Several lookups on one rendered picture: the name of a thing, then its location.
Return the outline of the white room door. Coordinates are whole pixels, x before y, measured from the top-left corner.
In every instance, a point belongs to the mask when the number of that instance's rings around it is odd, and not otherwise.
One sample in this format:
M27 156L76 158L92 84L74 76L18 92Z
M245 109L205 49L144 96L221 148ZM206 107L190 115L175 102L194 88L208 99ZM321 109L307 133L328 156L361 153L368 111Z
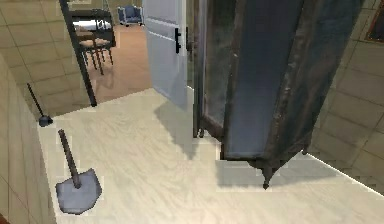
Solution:
M186 0L143 0L143 8L152 86L186 110ZM179 54L175 53L175 28L182 33Z

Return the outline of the dark wooden glass-door cabinet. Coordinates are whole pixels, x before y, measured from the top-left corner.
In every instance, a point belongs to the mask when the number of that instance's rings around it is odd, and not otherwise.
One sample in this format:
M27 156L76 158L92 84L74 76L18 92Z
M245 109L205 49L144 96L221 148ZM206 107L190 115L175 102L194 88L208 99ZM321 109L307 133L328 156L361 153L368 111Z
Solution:
M266 181L305 154L365 0L195 0L193 135Z

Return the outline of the dark wooden chair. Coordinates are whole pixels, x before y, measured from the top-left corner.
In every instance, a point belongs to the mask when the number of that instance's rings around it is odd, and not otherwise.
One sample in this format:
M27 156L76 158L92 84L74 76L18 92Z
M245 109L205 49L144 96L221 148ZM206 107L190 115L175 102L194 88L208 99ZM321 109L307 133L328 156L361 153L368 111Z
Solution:
M92 32L77 32L76 37L79 40L80 52L85 64L88 65L88 57L91 57L94 69L99 70L101 74L104 74L102 63L105 61L105 51L109 54L110 63L113 63L111 53L112 42L107 39L98 38Z

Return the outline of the black dining table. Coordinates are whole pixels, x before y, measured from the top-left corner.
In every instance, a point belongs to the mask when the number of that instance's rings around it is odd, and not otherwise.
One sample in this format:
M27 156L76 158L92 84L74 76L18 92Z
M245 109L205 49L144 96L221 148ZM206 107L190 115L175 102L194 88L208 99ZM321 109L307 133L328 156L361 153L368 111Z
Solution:
M70 16L77 32L92 32L116 46L111 13L102 9L74 10Z

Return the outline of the small black plunger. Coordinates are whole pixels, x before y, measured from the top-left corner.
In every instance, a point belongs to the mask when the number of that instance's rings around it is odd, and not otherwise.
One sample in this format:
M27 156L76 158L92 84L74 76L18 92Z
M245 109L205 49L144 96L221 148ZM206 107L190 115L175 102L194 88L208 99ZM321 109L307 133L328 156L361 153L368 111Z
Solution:
M40 104L38 103L37 101L37 98L32 90L32 87L30 84L27 84L27 87L28 87L28 90L29 90L29 93L40 113L40 118L38 119L38 123L39 123L39 126L40 127L46 127L46 126L49 126L50 124L53 123L53 119L49 116L49 115L45 115Z

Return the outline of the black door frame post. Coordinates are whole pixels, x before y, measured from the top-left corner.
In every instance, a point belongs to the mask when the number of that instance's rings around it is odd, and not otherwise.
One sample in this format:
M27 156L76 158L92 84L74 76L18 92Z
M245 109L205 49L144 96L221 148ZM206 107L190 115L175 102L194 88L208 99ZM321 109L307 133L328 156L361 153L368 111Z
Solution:
M70 37L70 40L72 43L72 47L73 47L75 55L76 55L76 60L78 62L79 69L81 71L83 83L84 83L84 86L85 86L85 89L86 89L86 92L87 92L87 95L88 95L88 98L90 101L90 105L92 107L96 107L97 101L95 98L94 91L92 89L89 74L88 74L88 71L87 71L83 56L82 56L80 44L79 44L79 41L78 41L78 38L76 35L76 31L75 31L75 28L74 28L74 25L72 22L72 17L70 15L68 1L67 0L59 0L59 4L60 4L60 8L61 8L63 17L64 17L64 21L66 23L66 27L67 27L68 34L69 34L69 37Z

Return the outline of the framed wall picture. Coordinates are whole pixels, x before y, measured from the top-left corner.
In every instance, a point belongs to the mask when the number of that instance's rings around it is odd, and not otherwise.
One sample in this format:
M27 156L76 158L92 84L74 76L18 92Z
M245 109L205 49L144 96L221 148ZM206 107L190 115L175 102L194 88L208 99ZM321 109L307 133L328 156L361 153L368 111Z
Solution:
M366 33L366 40L384 43L384 0L379 0L371 25Z

